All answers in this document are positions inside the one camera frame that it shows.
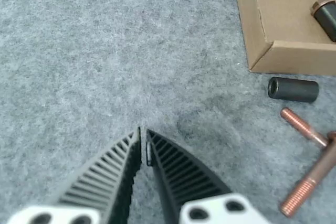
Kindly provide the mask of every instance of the bolt thread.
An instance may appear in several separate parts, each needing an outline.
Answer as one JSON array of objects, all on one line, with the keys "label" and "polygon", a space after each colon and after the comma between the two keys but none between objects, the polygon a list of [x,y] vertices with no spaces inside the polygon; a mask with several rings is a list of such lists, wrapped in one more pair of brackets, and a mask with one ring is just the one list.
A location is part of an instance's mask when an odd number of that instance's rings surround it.
[{"label": "bolt thread", "polygon": [[303,179],[282,203],[280,207],[281,212],[287,217],[292,217],[311,195],[316,186],[317,184],[314,180],[310,178]]},{"label": "bolt thread", "polygon": [[305,120],[289,108],[283,108],[280,114],[290,125],[292,125],[306,138],[318,143],[320,147],[323,148],[328,145],[329,141],[321,133],[316,132]]}]

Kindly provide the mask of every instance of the black pipe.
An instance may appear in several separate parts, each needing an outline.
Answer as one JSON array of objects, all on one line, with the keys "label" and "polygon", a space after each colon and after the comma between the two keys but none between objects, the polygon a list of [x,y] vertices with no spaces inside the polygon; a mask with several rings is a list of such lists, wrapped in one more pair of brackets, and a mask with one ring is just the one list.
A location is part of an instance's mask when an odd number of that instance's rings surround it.
[{"label": "black pipe", "polygon": [[336,3],[332,0],[317,0],[312,15],[319,22],[329,38],[336,42]]},{"label": "black pipe", "polygon": [[268,95],[273,99],[313,102],[319,95],[315,81],[272,77],[268,82]]}]

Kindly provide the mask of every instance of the metal cylinder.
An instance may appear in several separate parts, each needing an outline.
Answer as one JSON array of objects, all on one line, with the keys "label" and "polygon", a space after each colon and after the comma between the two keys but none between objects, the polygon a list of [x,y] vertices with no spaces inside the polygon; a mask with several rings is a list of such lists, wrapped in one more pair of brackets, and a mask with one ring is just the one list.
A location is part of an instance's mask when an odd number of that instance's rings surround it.
[{"label": "metal cylinder", "polygon": [[329,38],[336,42],[336,3],[334,0],[317,0],[311,15],[318,21]]},{"label": "metal cylinder", "polygon": [[280,210],[287,217],[291,217],[297,212],[318,184],[336,165],[336,132],[330,132],[328,137],[331,138],[332,142],[327,146],[313,168],[281,205]]},{"label": "metal cylinder", "polygon": [[313,102],[319,94],[315,81],[272,77],[268,83],[268,95],[273,99]]},{"label": "metal cylinder", "polygon": [[280,115],[303,136],[317,143],[321,148],[325,148],[328,145],[329,141],[327,138],[315,131],[305,120],[295,114],[291,109],[283,108]]}]

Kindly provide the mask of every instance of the ribbed gripper pad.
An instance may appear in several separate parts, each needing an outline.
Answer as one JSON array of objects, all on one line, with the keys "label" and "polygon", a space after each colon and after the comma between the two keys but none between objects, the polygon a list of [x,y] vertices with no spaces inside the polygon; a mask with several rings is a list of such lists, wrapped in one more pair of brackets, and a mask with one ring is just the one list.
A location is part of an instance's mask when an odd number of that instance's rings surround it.
[{"label": "ribbed gripper pad", "polygon": [[52,203],[91,207],[101,223],[126,223],[134,176],[141,165],[140,129],[113,141],[70,179]]},{"label": "ribbed gripper pad", "polygon": [[166,223],[178,223],[188,201],[231,193],[217,175],[171,140],[148,130],[147,141]]}]

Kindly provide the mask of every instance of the brown cardboard box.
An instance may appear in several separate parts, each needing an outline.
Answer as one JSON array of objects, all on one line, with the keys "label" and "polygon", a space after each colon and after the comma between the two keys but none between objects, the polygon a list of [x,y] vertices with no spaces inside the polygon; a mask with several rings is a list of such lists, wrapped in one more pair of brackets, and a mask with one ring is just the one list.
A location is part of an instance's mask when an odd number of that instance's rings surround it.
[{"label": "brown cardboard box", "polygon": [[238,0],[252,72],[336,74],[336,43],[310,15],[316,0]]}]

